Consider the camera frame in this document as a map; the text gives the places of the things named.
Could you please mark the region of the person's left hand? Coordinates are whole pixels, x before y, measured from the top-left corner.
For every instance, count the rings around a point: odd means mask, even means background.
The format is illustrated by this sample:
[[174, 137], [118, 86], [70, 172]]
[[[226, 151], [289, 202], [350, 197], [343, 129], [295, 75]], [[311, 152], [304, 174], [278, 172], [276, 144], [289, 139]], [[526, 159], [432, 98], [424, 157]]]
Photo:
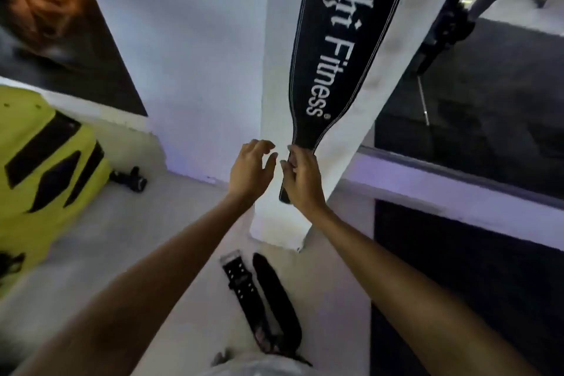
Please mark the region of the person's left hand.
[[271, 182], [264, 182], [263, 169], [275, 144], [269, 140], [253, 139], [243, 144], [231, 168], [228, 199], [244, 211], [260, 198]]

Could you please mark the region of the person's right hand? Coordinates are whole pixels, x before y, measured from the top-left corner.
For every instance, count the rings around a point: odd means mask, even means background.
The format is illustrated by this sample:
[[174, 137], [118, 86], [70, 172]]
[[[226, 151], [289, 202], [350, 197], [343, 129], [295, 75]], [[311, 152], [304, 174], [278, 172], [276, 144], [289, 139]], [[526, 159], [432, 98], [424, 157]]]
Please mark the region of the person's right hand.
[[285, 189], [290, 203], [312, 224], [329, 213], [317, 158], [309, 149], [289, 145], [290, 159], [296, 174], [295, 186]]

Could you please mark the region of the black printed weightlifting belt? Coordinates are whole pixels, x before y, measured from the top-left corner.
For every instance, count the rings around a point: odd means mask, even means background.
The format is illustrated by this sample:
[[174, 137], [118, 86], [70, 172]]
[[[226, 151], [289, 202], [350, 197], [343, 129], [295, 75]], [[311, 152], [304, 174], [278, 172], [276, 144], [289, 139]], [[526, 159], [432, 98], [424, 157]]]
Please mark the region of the black printed weightlifting belt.
[[310, 149], [329, 196], [362, 140], [345, 121], [401, 0], [267, 0], [262, 133]]

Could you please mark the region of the person's left forearm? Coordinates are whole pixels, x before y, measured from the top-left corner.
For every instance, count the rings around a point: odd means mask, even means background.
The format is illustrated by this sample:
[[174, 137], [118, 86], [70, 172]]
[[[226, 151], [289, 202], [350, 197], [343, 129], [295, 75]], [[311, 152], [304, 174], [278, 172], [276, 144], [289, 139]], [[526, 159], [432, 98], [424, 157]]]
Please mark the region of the person's left forearm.
[[258, 195], [228, 194], [95, 295], [11, 376], [130, 376], [162, 324]]

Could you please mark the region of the person's right forearm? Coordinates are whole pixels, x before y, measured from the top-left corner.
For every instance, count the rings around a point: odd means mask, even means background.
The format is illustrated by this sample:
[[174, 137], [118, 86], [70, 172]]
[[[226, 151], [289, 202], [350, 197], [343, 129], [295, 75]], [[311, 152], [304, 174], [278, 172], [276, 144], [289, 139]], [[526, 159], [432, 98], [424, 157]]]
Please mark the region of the person's right forearm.
[[327, 205], [302, 213], [327, 237], [431, 376], [541, 376], [466, 304]]

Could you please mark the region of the black belt with holes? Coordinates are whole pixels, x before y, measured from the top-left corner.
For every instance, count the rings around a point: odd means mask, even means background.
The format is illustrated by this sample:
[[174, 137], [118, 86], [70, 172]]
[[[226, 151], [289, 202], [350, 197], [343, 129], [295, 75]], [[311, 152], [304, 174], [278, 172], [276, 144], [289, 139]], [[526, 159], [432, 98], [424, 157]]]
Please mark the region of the black belt with holes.
[[229, 289], [236, 295], [257, 346], [263, 353], [273, 353], [274, 336], [266, 309], [240, 250], [223, 255], [220, 264], [229, 280]]

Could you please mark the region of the plain black belt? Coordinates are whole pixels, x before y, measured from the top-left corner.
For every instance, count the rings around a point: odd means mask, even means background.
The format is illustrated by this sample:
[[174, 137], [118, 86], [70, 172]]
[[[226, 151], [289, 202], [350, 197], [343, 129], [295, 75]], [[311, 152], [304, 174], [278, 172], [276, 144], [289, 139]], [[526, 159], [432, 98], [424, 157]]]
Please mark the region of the plain black belt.
[[286, 356], [297, 357], [302, 341], [302, 328], [292, 302], [266, 257], [256, 252], [252, 263], [264, 297], [281, 330], [276, 347]]

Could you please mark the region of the thin metal rod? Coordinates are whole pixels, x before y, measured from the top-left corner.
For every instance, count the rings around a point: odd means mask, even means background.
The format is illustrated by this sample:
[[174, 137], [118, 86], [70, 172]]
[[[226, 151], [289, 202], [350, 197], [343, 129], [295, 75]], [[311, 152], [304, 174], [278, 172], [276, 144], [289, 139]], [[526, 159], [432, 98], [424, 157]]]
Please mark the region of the thin metal rod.
[[423, 113], [424, 113], [425, 124], [426, 124], [427, 127], [429, 127], [430, 126], [429, 114], [428, 114], [428, 110], [427, 110], [427, 101], [426, 101], [426, 98], [425, 98], [424, 88], [422, 86], [421, 75], [417, 74], [416, 79], [417, 79], [417, 86], [418, 86], [419, 97], [420, 97], [420, 101], [421, 101], [421, 105], [422, 105], [422, 110], [423, 110]]

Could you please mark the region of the person's white shirt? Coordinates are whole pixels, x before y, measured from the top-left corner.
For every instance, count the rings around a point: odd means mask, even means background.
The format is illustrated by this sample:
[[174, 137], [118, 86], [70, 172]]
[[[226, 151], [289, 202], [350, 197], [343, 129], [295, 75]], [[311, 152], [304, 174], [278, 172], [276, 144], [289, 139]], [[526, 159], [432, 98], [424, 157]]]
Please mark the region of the person's white shirt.
[[194, 376], [325, 376], [313, 367], [280, 355], [245, 353], [226, 358], [219, 355], [209, 369]]

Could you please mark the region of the yellow and black machine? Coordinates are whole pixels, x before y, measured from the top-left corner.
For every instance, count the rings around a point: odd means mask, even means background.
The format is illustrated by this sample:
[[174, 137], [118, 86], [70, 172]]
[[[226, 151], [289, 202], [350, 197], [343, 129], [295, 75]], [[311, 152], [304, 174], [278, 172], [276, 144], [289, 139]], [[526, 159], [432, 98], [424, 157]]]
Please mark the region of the yellow and black machine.
[[0, 300], [109, 182], [90, 125], [40, 94], [0, 85]]

